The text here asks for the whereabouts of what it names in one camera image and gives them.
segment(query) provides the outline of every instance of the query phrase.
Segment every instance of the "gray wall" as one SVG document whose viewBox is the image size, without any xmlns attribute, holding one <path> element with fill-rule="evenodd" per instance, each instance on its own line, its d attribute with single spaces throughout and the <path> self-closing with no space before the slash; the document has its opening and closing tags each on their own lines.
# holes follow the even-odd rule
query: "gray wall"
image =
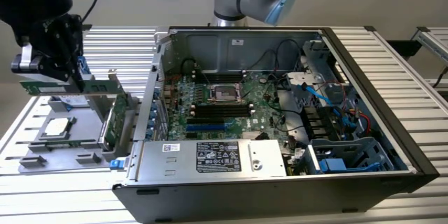
<svg viewBox="0 0 448 224">
<path fill-rule="evenodd" d="M 84 15 L 92 0 L 74 0 L 72 13 Z M 88 23 L 108 26 L 206 25 L 214 0 L 99 0 Z M 446 0 L 298 0 L 282 25 L 374 25 L 386 38 L 410 38 L 416 26 L 448 26 Z M 7 25 L 0 24 L 0 82 L 14 82 L 10 63 L 19 52 Z M 426 55 L 414 59 L 419 71 L 434 78 L 442 68 Z"/>
</svg>

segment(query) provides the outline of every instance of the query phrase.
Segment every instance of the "motherboard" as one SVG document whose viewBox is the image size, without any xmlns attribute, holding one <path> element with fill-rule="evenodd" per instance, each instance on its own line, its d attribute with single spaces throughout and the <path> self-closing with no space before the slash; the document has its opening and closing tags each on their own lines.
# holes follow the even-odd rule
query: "motherboard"
<svg viewBox="0 0 448 224">
<path fill-rule="evenodd" d="M 287 132 L 275 90 L 270 89 L 270 75 L 251 73 L 238 83 L 226 83 L 204 75 L 168 76 L 164 98 L 170 115 L 171 140 L 278 139 L 283 144 Z"/>
</svg>

